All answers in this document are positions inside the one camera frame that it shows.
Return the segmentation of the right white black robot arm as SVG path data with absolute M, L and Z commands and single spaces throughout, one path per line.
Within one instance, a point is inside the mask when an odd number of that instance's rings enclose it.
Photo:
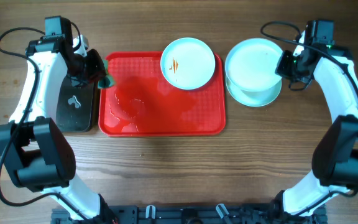
M 337 195 L 358 193 L 358 81 L 349 51 L 321 44 L 284 51 L 276 73 L 291 81 L 316 81 L 332 124 L 314 150 L 311 171 L 270 202 L 270 220 L 300 222 Z

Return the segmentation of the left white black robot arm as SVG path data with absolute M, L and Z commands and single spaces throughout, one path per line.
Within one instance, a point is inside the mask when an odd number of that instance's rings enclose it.
M 63 81 L 68 78 L 75 87 L 110 88 L 115 82 L 107 62 L 88 49 L 83 36 L 45 35 L 30 42 L 24 58 L 28 70 L 21 98 L 9 122 L 0 125 L 0 200 L 22 207 L 51 197 L 68 211 L 73 223 L 117 223 L 103 197 L 77 176 L 73 149 L 55 124 Z M 40 196 L 8 201 L 1 190 L 3 168 L 16 187 Z

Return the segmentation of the light blue plate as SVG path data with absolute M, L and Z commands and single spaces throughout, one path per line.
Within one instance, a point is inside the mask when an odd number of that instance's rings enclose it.
M 229 94 L 240 104 L 250 107 L 262 107 L 273 102 L 281 92 L 282 81 L 263 91 L 241 90 L 226 78 L 226 88 Z
M 226 57 L 226 77 L 241 90 L 267 90 L 282 79 L 275 73 L 282 53 L 283 50 L 271 40 L 243 40 Z
M 203 41 L 184 37 L 166 46 L 160 58 L 160 69 L 172 86 L 195 90 L 207 84 L 216 68 L 213 51 Z

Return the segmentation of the red plastic serving tray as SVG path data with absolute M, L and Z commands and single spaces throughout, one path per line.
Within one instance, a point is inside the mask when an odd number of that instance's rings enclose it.
M 114 137 L 219 134 L 226 125 L 220 56 L 214 56 L 210 81 L 196 90 L 169 84 L 160 69 L 161 56 L 161 52 L 114 52 L 106 57 L 115 84 L 100 93 L 100 130 Z

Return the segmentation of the black metal base rail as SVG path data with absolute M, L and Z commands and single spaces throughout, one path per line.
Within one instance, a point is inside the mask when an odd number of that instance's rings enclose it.
M 215 207 L 147 207 L 111 206 L 117 216 L 116 223 L 123 224 L 186 224 L 186 223 L 281 223 L 279 219 L 269 220 L 269 205 L 246 203 L 241 206 Z

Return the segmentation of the black water tray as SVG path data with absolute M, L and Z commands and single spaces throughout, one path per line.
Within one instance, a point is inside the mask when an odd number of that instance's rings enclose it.
M 61 132 L 87 132 L 94 123 L 96 85 L 75 88 L 70 82 L 60 89 L 56 124 Z

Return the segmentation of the green yellow scrub sponge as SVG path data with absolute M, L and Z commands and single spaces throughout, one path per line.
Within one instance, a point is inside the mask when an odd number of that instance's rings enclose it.
M 104 66 L 105 76 L 98 81 L 98 89 L 108 89 L 116 84 L 113 76 L 109 73 L 109 62 L 106 59 L 102 60 Z

